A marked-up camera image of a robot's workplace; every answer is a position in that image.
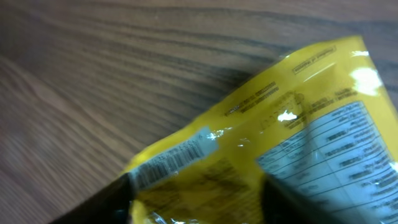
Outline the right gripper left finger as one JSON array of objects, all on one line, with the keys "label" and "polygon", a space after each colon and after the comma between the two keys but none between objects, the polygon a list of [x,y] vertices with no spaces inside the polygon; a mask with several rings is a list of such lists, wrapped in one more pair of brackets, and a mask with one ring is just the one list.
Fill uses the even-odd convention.
[{"label": "right gripper left finger", "polygon": [[130,224],[134,196],[130,175],[123,174],[50,224]]}]

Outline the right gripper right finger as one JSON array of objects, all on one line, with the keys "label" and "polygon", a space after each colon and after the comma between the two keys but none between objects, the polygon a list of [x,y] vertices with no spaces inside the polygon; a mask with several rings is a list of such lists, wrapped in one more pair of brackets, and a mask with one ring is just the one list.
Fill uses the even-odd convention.
[{"label": "right gripper right finger", "polygon": [[264,222],[269,224],[341,224],[273,175],[263,178],[261,210]]}]

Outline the yellow blue snack packet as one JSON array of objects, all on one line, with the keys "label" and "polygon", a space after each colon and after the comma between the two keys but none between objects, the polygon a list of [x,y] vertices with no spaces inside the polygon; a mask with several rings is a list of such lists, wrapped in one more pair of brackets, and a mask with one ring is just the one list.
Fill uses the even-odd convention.
[{"label": "yellow blue snack packet", "polygon": [[125,171],[134,223],[263,223],[273,177],[343,223],[397,222],[397,111],[363,39],[309,45]]}]

